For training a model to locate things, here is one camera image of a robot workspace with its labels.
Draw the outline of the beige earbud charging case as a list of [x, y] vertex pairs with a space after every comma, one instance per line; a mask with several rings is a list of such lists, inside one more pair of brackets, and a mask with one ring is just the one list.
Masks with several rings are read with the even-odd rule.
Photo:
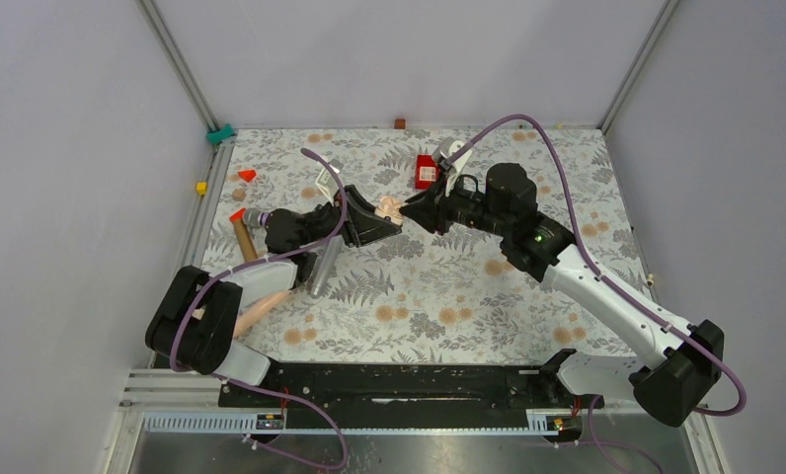
[[384, 196], [375, 207], [374, 214], [401, 226], [404, 221], [404, 216], [400, 212], [402, 205], [403, 202], [401, 200], [392, 196]]

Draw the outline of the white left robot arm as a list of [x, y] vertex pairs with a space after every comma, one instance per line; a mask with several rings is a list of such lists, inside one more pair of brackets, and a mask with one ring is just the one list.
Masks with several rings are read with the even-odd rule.
[[145, 333], [147, 348], [171, 365], [243, 383], [259, 406], [279, 396], [272, 361], [235, 339], [244, 328], [239, 312], [306, 281], [321, 287], [344, 246], [361, 247], [400, 233], [402, 202], [382, 197], [371, 203], [354, 186], [331, 201], [299, 213], [278, 208], [257, 216], [267, 253], [211, 278], [194, 266], [180, 268]]

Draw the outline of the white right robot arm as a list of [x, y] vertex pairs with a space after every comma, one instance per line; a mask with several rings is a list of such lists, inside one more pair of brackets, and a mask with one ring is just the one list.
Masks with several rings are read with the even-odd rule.
[[542, 367], [542, 397], [564, 407], [577, 396], [637, 403], [656, 421], [679, 427], [720, 378], [724, 333], [705, 320], [693, 325], [584, 255], [574, 234], [538, 210], [537, 189], [517, 164], [500, 163], [483, 191], [461, 182], [434, 183], [400, 212], [430, 233], [461, 224], [500, 237], [517, 270], [572, 298], [617, 335], [633, 356], [561, 350]]

